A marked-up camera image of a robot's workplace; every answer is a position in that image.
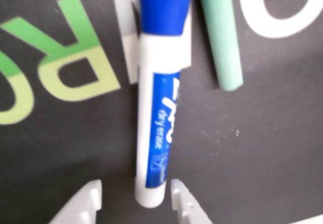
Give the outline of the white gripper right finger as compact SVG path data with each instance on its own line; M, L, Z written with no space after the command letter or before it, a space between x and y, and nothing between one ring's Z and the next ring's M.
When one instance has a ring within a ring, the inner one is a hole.
M177 212L178 223L212 223L193 194L179 179L171 180L171 199L172 209Z

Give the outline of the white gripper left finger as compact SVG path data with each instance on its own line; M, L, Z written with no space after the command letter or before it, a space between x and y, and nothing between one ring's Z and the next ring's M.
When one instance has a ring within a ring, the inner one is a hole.
M93 180L76 192L49 223L96 223L102 208L102 182Z

